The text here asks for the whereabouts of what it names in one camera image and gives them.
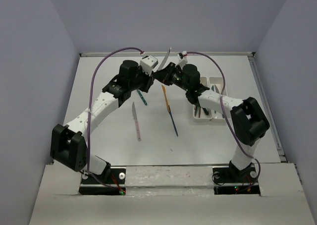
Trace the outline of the silver knife dark handle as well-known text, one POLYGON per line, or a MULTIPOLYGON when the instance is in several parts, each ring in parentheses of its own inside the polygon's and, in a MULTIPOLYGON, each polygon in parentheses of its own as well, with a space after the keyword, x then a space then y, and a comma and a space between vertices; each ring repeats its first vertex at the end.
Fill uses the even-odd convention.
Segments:
POLYGON ((169 55, 170 55, 170 52, 171 52, 171 47, 170 47, 170 48, 168 49, 168 51, 166 52, 166 54, 165 54, 163 60, 161 61, 159 67, 157 68, 157 71, 160 71, 160 70, 163 69, 163 67, 165 66, 165 64, 166 64, 166 62, 167 62, 167 60, 168 60, 168 57, 169 57, 169 55))

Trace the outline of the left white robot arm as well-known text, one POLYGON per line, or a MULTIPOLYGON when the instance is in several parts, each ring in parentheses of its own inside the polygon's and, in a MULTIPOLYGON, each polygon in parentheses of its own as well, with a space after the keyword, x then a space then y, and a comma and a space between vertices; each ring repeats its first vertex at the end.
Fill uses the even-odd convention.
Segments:
POLYGON ((153 71, 158 59, 146 56, 136 62, 124 60, 119 73, 103 87, 75 119, 66 125, 57 124, 52 130, 50 156, 75 172, 86 172, 97 182, 109 179, 110 163, 91 154, 91 133, 113 111, 127 101, 134 90, 148 92, 153 85, 153 71))

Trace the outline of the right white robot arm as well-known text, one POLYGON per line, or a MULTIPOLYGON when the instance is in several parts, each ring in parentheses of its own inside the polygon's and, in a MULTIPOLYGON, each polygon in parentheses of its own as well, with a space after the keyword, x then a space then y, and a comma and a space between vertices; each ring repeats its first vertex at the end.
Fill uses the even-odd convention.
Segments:
POLYGON ((257 144, 270 128, 258 101, 253 97, 244 100, 231 98, 203 85, 197 67, 192 64, 180 68, 170 63, 155 72, 154 78, 164 85, 176 85, 183 89, 191 104, 224 116, 237 143, 234 156, 229 162, 228 176, 233 181, 243 179, 254 160, 257 144))

